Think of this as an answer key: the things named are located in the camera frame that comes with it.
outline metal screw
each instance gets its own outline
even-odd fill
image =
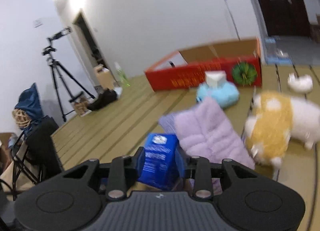
[[[211,192],[209,190],[206,189],[200,189],[196,192],[196,196],[198,198],[208,198],[211,196]]]
[[[111,198],[120,198],[124,196],[124,193],[122,190],[114,189],[109,191],[108,196]]]

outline blue carton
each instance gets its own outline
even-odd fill
[[[146,159],[138,181],[161,190],[172,190],[179,178],[174,155],[177,144],[174,134],[149,134],[144,145]]]

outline light blue plush toy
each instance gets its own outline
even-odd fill
[[[233,83],[228,81],[217,88],[209,87],[206,83],[200,84],[197,90],[197,101],[201,102],[207,96],[215,99],[221,108],[226,108],[239,100],[239,91]]]

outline green bottle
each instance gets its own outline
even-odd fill
[[[121,81],[121,86],[122,87],[130,86],[129,81],[127,79],[127,76],[125,75],[125,73],[121,69],[121,67],[118,64],[118,62],[115,62],[115,66],[116,66],[116,70],[117,70],[118,76],[119,76],[120,81]]]

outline brown door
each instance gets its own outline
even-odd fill
[[[269,36],[310,36],[303,0],[259,0]]]

